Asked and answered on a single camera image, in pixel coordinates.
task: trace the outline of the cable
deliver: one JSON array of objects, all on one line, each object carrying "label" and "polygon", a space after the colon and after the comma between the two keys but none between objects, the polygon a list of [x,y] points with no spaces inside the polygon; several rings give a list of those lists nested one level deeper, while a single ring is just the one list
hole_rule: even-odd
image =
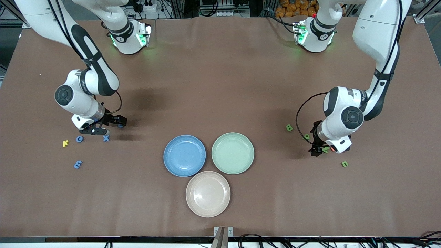
[{"label": "cable", "polygon": [[326,243],[322,243],[322,242],[320,242],[320,244],[321,244],[323,247],[325,247],[325,248],[330,248],[330,246],[329,246],[328,244],[326,244]]},{"label": "cable", "polygon": [[118,112],[123,107],[123,100],[121,99],[121,95],[119,94],[118,91],[115,91],[115,92],[118,94],[118,97],[120,98],[120,107],[117,110],[114,110],[112,112],[106,113],[107,115],[114,114],[114,113]]},{"label": "cable", "polygon": [[109,245],[108,248],[113,248],[113,243],[110,241],[107,241],[107,243],[104,245],[104,248],[107,248],[107,245]]},{"label": "cable", "polygon": [[291,248],[297,248],[297,247],[295,247],[294,245],[291,244],[291,240],[290,240],[289,238],[287,239],[287,241],[288,241],[288,245],[289,245]]},{"label": "cable", "polygon": [[258,234],[254,234],[254,233],[247,233],[247,234],[241,235],[240,238],[239,238],[239,242],[237,243],[237,245],[238,245],[239,248],[243,248],[243,246],[242,246],[242,239],[244,239],[245,237],[248,237],[248,236],[256,236],[256,237],[259,237],[259,238],[263,239],[266,243],[268,243],[269,245],[271,245],[272,247],[274,247],[274,248],[278,248],[278,247],[275,246],[275,244],[273,244],[272,242],[268,241],[267,239],[265,239],[264,237],[262,237],[262,236],[260,236],[260,235],[258,235]]},{"label": "cable", "polygon": [[260,12],[260,14],[259,14],[257,17],[267,17],[267,16],[263,16],[263,13],[264,13],[265,11],[266,11],[266,12],[269,12],[269,13],[270,13],[270,16],[272,16],[272,17],[275,16],[274,10],[272,10],[271,8],[266,7],[266,8],[264,8],[264,9],[262,9],[262,11]]},{"label": "cable", "polygon": [[[400,5],[400,19],[398,20],[398,27],[397,27],[397,31],[396,31],[395,39],[393,41],[392,48],[391,48],[390,53],[389,53],[389,57],[387,58],[385,66],[383,67],[383,70],[381,71],[381,73],[385,72],[385,70],[386,70],[386,68],[387,68],[387,66],[389,64],[389,61],[390,61],[390,59],[392,57],[393,50],[395,49],[395,44],[397,44],[398,40],[400,39],[400,35],[401,35],[401,29],[402,29],[401,20],[403,19],[403,3],[401,2],[401,0],[398,0],[398,3]],[[378,85],[379,81],[380,80],[377,79],[377,82],[375,83],[374,88],[373,88],[372,92],[370,93],[370,96],[367,98],[367,101],[369,101],[370,98],[374,95],[375,89],[377,88],[377,85]]]},{"label": "cable", "polygon": [[311,141],[307,140],[307,139],[305,138],[305,136],[303,135],[302,131],[300,131],[299,123],[298,123],[297,119],[298,119],[298,117],[299,117],[300,110],[303,108],[303,106],[304,106],[309,100],[313,99],[313,98],[316,97],[316,96],[325,95],[325,94],[327,94],[327,93],[328,93],[328,92],[318,93],[318,94],[315,94],[315,95],[313,95],[312,97],[308,98],[308,99],[307,99],[307,100],[306,100],[306,101],[300,106],[299,110],[297,110],[297,114],[295,114],[295,126],[297,127],[297,130],[299,131],[299,134],[302,136],[302,139],[306,140],[309,144],[311,144],[311,145],[313,145],[313,146],[316,146],[316,147],[328,147],[328,145],[318,146],[318,145],[312,143]]},{"label": "cable", "polygon": [[173,19],[172,15],[168,11],[167,7],[164,5],[164,0],[161,0],[161,6],[167,11],[167,14],[170,16],[170,19]]},{"label": "cable", "polygon": [[81,53],[78,51],[77,47],[75,46],[74,42],[72,41],[72,38],[71,38],[69,31],[67,30],[67,25],[66,25],[66,21],[64,20],[64,15],[63,15],[63,11],[61,10],[60,2],[58,0],[56,0],[56,4],[58,7],[58,10],[60,11],[61,20],[63,21],[63,24],[64,24],[64,30],[66,31],[66,36],[67,36],[66,38],[70,41],[72,48],[75,50],[75,52],[78,54],[78,56],[80,56],[80,58],[83,58],[83,56],[81,55]]},{"label": "cable", "polygon": [[388,243],[395,245],[397,248],[401,248],[399,245],[395,244],[394,242],[390,242],[387,238],[384,238],[384,240],[386,240]]},{"label": "cable", "polygon": [[[103,21],[101,21],[101,27],[107,29],[107,27],[106,27],[106,25],[104,24]],[[107,36],[107,37],[110,37],[110,32],[107,32],[106,36]]]},{"label": "cable", "polygon": [[170,6],[170,8],[172,8],[172,9],[174,9],[174,10],[177,10],[177,11],[181,12],[181,14],[184,15],[184,12],[180,11],[180,10],[177,9],[177,8],[174,8],[169,2],[167,2],[167,1],[165,1],[165,2],[166,2],[166,4],[167,4],[168,6]]},{"label": "cable", "polygon": [[210,16],[216,14],[218,6],[219,6],[219,2],[216,0],[216,2],[213,2],[213,8],[211,9],[211,11],[209,12],[208,15],[205,15],[205,14],[203,14],[201,12],[199,12],[199,14],[202,15],[202,16],[205,16],[205,17],[210,17]]},{"label": "cable", "polygon": [[66,38],[67,42],[71,45],[72,49],[77,53],[77,55],[78,55],[80,58],[83,58],[82,55],[81,55],[81,54],[79,53],[79,51],[77,50],[77,48],[75,47],[75,45],[73,44],[70,35],[66,33],[66,32],[67,32],[67,29],[66,29],[66,30],[63,29],[63,26],[61,25],[60,20],[58,19],[58,16],[57,16],[57,14],[56,14],[56,12],[55,12],[55,9],[54,9],[54,7],[53,7],[53,5],[52,5],[52,3],[51,3],[51,0],[47,0],[47,1],[48,1],[48,4],[49,4],[50,8],[51,8],[51,11],[52,11],[52,13],[53,13],[53,15],[54,15],[54,17],[55,17],[55,20],[56,20],[58,26],[60,27],[61,32],[64,34],[64,37]]},{"label": "cable", "polygon": [[294,32],[294,31],[289,30],[289,28],[288,28],[288,27],[285,25],[285,23],[282,21],[282,18],[281,18],[281,17],[279,17],[279,18],[280,18],[280,20],[281,20],[283,26],[285,27],[285,29],[288,30],[288,32],[290,32],[291,34],[298,34],[298,35],[301,34],[301,33]]},{"label": "cable", "polygon": [[427,234],[427,235],[425,235],[425,236],[422,236],[421,238],[429,238],[430,236],[433,236],[433,235],[435,235],[435,234],[439,234],[439,233],[441,233],[441,231],[437,231],[437,232],[429,233],[429,234]]},{"label": "cable", "polygon": [[276,22],[278,22],[278,23],[280,23],[280,24],[283,24],[283,25],[285,25],[285,26],[297,26],[297,24],[285,23],[285,22],[280,21],[279,19],[274,18],[274,17],[272,17],[272,16],[264,16],[264,17],[271,18],[271,19],[275,20]]},{"label": "cable", "polygon": [[0,6],[0,10],[1,10],[1,9],[3,9],[3,11],[1,12],[0,16],[2,16],[2,15],[3,15],[4,11],[6,10],[6,8],[5,8],[5,7],[2,7],[2,6]]},{"label": "cable", "polygon": [[240,13],[240,11],[239,11],[239,7],[237,7],[236,10],[237,10],[237,13],[239,13],[240,17],[245,18],[245,17],[242,15],[242,13]]},{"label": "cable", "polygon": [[305,243],[299,245],[299,247],[297,247],[297,248],[301,248],[302,246],[306,245],[308,242],[310,242],[310,240],[308,240],[308,241],[306,241]]}]

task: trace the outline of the brown tabletop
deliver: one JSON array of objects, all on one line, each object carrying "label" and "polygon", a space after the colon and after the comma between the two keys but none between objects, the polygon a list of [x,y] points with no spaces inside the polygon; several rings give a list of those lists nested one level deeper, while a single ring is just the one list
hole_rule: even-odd
[{"label": "brown tabletop", "polygon": [[[84,64],[71,48],[24,30],[0,90],[0,236],[204,236],[219,225],[271,236],[440,229],[441,69],[424,26],[406,22],[383,112],[352,136],[350,152],[311,157],[285,129],[311,95],[369,87],[375,65],[351,38],[355,22],[342,18],[334,43],[312,54],[272,20],[160,20],[150,47],[131,56],[98,21],[80,23],[120,79],[128,126],[112,127],[107,143],[102,136],[76,143],[71,114],[54,100],[68,72]],[[98,99],[118,107],[116,95]],[[304,132],[324,118],[322,100],[302,110]],[[220,172],[211,147],[226,132],[246,135],[255,160],[240,175],[221,173],[230,204],[202,218],[185,200],[191,178],[167,171],[164,148],[194,135],[207,149],[202,170]]]}]

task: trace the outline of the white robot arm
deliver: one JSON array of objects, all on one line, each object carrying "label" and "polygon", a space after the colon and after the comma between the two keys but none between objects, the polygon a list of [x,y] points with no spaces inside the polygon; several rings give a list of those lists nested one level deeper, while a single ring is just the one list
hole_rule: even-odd
[{"label": "white robot arm", "polygon": [[[318,0],[320,9],[315,18],[309,17],[296,41],[311,52],[323,51],[332,40],[335,26],[342,16],[338,0]],[[364,1],[350,1],[359,4]],[[367,90],[334,87],[325,96],[325,120],[314,123],[311,155],[319,156],[329,145],[337,153],[349,150],[351,134],[364,120],[378,116],[383,108],[386,91],[392,80],[400,55],[398,39],[411,0],[367,0],[352,35],[355,44],[375,60],[375,72]]]},{"label": "white robot arm", "polygon": [[101,125],[125,126],[127,119],[113,116],[94,99],[94,95],[111,96],[119,87],[116,74],[110,69],[90,35],[67,13],[59,0],[16,0],[20,11],[41,36],[72,47],[86,64],[85,70],[73,70],[58,87],[55,100],[71,112],[72,121],[83,134],[106,134]]}]

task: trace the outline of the metal frame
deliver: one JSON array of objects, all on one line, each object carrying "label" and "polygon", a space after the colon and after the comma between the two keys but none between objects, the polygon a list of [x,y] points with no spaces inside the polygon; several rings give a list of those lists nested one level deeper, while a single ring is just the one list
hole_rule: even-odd
[{"label": "metal frame", "polygon": [[173,16],[176,19],[184,18],[183,4],[184,0],[170,0]]},{"label": "metal frame", "polygon": [[6,74],[7,67],[0,64],[0,87],[3,84],[4,76]]},{"label": "metal frame", "polygon": [[413,15],[414,21],[416,24],[426,23],[424,21],[424,17],[429,14],[439,3],[441,0],[429,0],[426,5],[418,12],[418,14]]},{"label": "metal frame", "polygon": [[17,18],[17,20],[0,20],[0,27],[30,28],[30,25],[13,0],[0,0],[0,4]]}]

